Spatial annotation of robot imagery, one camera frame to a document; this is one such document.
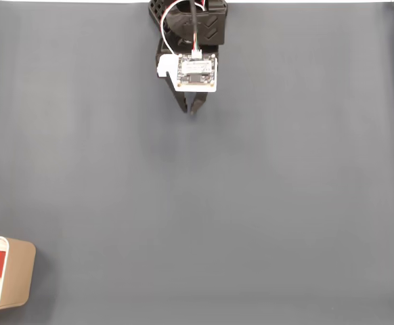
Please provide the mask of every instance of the beige container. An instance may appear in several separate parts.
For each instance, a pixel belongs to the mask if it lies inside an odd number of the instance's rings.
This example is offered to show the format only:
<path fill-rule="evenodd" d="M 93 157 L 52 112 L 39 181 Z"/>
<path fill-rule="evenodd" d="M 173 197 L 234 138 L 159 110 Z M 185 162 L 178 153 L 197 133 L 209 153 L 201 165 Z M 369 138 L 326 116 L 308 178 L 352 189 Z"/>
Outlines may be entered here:
<path fill-rule="evenodd" d="M 31 242 L 1 237 L 7 252 L 1 277 L 0 309 L 25 304 L 30 293 L 36 248 Z"/>

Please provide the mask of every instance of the black 3d-printed mount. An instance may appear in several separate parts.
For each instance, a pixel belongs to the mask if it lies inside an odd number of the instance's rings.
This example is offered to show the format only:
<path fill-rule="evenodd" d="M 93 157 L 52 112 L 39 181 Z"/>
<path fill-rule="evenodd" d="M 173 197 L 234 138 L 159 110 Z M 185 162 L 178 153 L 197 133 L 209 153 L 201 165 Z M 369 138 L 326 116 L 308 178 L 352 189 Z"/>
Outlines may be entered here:
<path fill-rule="evenodd" d="M 150 0 L 149 13 L 155 25 L 159 28 L 160 20 L 166 8 L 174 0 Z M 217 57 L 218 45 L 224 44 L 225 19 L 227 17 L 227 3 L 224 0 L 206 0 L 206 11 L 198 10 L 198 44 L 204 53 L 214 53 Z M 172 8 L 169 15 L 165 18 L 165 37 L 175 53 L 191 53 L 192 50 L 192 17 L 190 13 L 189 1 L 179 3 L 177 7 Z M 162 54 L 170 53 L 161 38 L 156 50 L 156 65 Z M 175 95 L 176 101 L 183 112 L 188 112 L 185 93 L 175 91 L 175 88 L 169 77 L 165 81 L 170 90 Z M 191 114 L 206 102 L 208 93 L 197 93 L 190 107 Z"/>
<path fill-rule="evenodd" d="M 150 0 L 149 12 L 155 24 L 159 26 L 161 16 L 174 0 Z M 206 11 L 198 8 L 198 44 L 223 45 L 227 3 L 224 0 L 207 0 Z M 189 1 L 179 3 L 165 19 L 166 37 L 173 33 L 185 41 L 193 40 L 192 17 Z"/>

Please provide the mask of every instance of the robotic arm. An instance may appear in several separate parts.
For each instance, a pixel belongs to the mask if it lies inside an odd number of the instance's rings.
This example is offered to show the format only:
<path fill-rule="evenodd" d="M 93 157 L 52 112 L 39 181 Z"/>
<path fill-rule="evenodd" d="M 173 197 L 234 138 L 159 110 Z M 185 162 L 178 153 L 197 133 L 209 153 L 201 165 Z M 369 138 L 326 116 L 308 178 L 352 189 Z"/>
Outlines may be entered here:
<path fill-rule="evenodd" d="M 158 76 L 188 112 L 185 93 L 195 93 L 191 114 L 217 90 L 218 46 L 224 44 L 227 3 L 224 0 L 151 0 L 149 13 L 159 26 Z"/>

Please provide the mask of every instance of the gray tabletop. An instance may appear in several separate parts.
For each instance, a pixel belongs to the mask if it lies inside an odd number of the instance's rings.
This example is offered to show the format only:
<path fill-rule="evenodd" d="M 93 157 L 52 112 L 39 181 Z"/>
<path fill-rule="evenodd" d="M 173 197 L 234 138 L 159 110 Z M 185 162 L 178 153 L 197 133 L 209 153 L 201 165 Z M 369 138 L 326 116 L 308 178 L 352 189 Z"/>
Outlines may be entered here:
<path fill-rule="evenodd" d="M 147 5 L 0 3 L 0 324 L 394 324 L 394 4 L 229 7 L 183 114 Z"/>

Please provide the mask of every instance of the circuit board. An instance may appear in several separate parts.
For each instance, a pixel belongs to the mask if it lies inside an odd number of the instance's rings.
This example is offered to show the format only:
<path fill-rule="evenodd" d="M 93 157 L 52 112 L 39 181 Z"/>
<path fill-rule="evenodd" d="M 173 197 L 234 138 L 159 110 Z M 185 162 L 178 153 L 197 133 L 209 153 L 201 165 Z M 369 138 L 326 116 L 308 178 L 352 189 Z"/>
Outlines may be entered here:
<path fill-rule="evenodd" d="M 215 61 L 215 54 L 203 54 L 201 59 L 194 59 L 191 54 L 180 54 L 177 67 L 177 86 L 214 86 L 216 81 Z"/>

